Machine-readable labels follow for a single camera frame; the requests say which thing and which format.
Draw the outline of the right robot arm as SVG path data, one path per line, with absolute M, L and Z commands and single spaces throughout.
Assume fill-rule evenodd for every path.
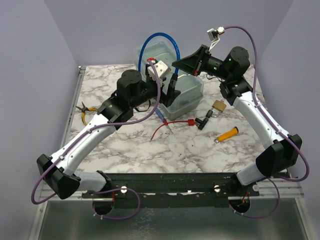
M 225 60 L 220 60 L 209 53 L 207 46 L 201 45 L 195 53 L 174 61 L 172 66 L 193 76 L 205 72 L 220 78 L 223 98 L 244 116 L 262 142 L 265 150 L 230 183 L 234 195 L 241 196 L 247 192 L 248 185 L 296 164 L 302 139 L 283 129 L 258 101 L 244 77 L 250 66 L 245 48 L 233 47 Z

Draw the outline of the blue cable lock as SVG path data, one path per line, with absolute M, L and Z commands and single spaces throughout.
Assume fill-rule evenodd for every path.
M 164 36 L 156 36 L 151 39 L 142 54 L 140 69 L 139 69 L 139 57 L 143 44 L 136 47 L 134 50 L 134 65 L 136 69 L 141 73 L 142 79 L 146 80 L 145 67 L 147 59 L 155 58 L 157 61 L 163 61 L 168 67 L 169 71 L 163 76 L 166 80 L 163 82 L 163 92 L 167 94 L 168 85 L 170 83 L 172 74 L 175 72 L 175 68 L 172 67 L 172 62 L 177 59 L 176 50 L 169 39 Z

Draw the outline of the red cable lock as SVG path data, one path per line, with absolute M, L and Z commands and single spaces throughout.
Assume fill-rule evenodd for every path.
M 169 127 L 170 125 L 172 124 L 179 124 L 179 123 L 186 123 L 188 126 L 194 126 L 196 124 L 195 120 L 194 119 L 188 119 L 188 120 L 175 120 L 175 121 L 167 121 L 166 123 L 163 123 L 162 125 L 160 125 L 152 134 L 151 138 L 150 138 L 150 142 L 154 139 L 157 131 L 166 126 L 166 127 Z

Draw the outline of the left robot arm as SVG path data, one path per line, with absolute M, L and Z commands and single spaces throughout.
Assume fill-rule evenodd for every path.
M 67 199 L 77 191 L 93 191 L 101 198 L 107 197 L 111 191 L 111 179 L 100 170 L 76 174 L 80 163 L 121 126 L 134 124 L 130 119 L 138 106 L 151 99 L 155 99 L 156 104 L 169 106 L 180 94 L 175 89 L 177 71 L 172 74 L 164 93 L 163 82 L 169 68 L 157 60 L 149 60 L 145 67 L 145 80 L 138 70 L 124 71 L 116 82 L 116 91 L 102 103 L 85 128 L 51 156 L 42 154 L 37 159 L 42 180 L 60 199 Z

